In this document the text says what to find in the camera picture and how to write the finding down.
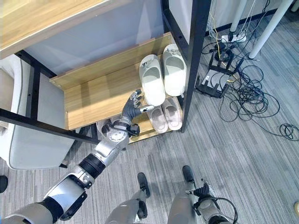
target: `white chair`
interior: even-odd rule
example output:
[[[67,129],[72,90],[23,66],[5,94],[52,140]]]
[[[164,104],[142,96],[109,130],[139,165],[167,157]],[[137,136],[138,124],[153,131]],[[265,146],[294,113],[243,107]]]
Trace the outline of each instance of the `white chair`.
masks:
[[[0,60],[0,69],[14,79],[10,111],[25,116],[30,65],[11,55]],[[40,77],[38,121],[64,128],[64,93],[43,74]],[[0,132],[0,157],[12,169],[53,168],[61,164],[73,142],[72,139],[8,124],[8,128]]]

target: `gray wall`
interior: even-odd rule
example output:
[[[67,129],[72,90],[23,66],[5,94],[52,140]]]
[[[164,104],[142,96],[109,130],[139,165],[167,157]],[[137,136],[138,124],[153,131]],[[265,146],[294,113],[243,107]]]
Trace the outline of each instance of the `gray wall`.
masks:
[[[170,0],[186,39],[189,39],[191,0]],[[253,0],[248,0],[246,18]],[[261,13],[266,0],[256,0],[254,14]],[[272,0],[269,9],[281,0]],[[231,23],[238,0],[217,0],[216,27]],[[160,0],[135,0],[99,15],[25,50],[57,74],[114,54],[163,33]]]

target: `white cable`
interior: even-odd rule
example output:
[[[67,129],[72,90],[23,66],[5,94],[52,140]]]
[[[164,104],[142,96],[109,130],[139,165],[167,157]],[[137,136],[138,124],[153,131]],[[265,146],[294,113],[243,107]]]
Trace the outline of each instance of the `white cable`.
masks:
[[[247,33],[248,29],[249,29],[249,25],[250,25],[250,22],[251,22],[251,18],[252,18],[252,16],[253,16],[254,7],[256,6],[256,3],[255,3],[255,2],[254,2],[253,4],[254,4],[254,6],[253,6],[253,9],[252,9],[252,12],[251,12],[251,16],[250,16],[250,20],[249,20],[249,23],[248,23],[248,26],[247,26],[247,29],[246,29],[246,33]]]
[[[255,29],[260,25],[260,23],[261,23],[261,21],[262,21],[262,18],[267,14],[267,12],[265,12],[265,13],[263,14],[263,16],[261,17],[261,20],[258,22],[257,26],[250,32],[250,34],[252,34],[252,33],[255,31]]]
[[[246,24],[246,22],[247,22],[247,20],[248,20],[248,18],[249,18],[249,15],[250,15],[250,13],[251,13],[251,11],[252,11],[252,8],[253,8],[255,2],[256,2],[256,0],[253,0],[252,6],[251,6],[251,8],[250,8],[250,11],[249,11],[249,13],[248,13],[248,15],[247,15],[247,18],[246,18],[246,20],[245,20],[245,22],[244,22],[244,24],[243,24],[243,26],[242,26],[242,29],[240,30],[239,34],[241,34],[241,33],[243,32],[243,28],[244,28],[244,26],[245,26],[245,24]]]

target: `white slipper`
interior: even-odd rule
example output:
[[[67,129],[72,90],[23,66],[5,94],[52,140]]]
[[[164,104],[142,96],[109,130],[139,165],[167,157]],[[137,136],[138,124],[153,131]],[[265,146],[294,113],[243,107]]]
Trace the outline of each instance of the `white slipper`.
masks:
[[[139,65],[139,77],[144,91],[144,99],[149,105],[159,106],[165,101],[165,90],[159,58],[147,55]]]
[[[163,52],[164,86],[170,96],[185,92],[186,64],[176,44],[169,44]]]
[[[182,127],[180,105],[176,97],[167,98],[162,104],[162,110],[171,130],[175,131]]]
[[[146,113],[156,132],[164,133],[168,130],[167,121],[163,114],[161,106],[157,106],[153,110]]]

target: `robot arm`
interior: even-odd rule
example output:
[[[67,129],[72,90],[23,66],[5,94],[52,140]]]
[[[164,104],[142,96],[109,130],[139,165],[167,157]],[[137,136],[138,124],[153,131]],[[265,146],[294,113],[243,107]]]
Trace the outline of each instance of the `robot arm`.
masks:
[[[109,127],[105,139],[95,152],[84,158],[73,170],[59,180],[42,202],[29,204],[0,221],[2,224],[52,224],[58,219],[69,220],[87,198],[86,190],[124,149],[131,135],[139,134],[138,125],[131,120],[154,106],[138,108],[141,90],[136,90],[126,102],[122,116]]]

